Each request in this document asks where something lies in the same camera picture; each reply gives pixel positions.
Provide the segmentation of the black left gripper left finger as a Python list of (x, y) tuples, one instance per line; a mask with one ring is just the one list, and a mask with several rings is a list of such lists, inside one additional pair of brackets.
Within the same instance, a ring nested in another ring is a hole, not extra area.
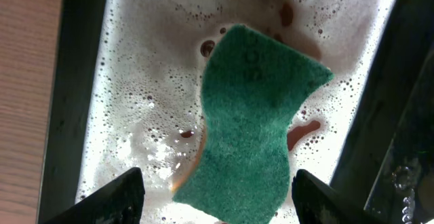
[(133, 167), (45, 224), (139, 224), (145, 189)]

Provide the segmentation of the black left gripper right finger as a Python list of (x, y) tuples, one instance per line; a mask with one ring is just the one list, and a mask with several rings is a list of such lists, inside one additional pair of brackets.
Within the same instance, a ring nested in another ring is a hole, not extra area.
[(293, 178), (292, 200), (300, 224), (382, 224), (304, 169)]

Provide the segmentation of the green scrub sponge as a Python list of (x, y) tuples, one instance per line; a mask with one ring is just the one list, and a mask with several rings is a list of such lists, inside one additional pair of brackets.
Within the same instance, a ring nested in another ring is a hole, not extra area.
[(290, 188), (290, 123), (332, 78), (316, 60), (232, 26), (203, 72), (205, 144), (173, 200), (227, 223), (268, 223)]

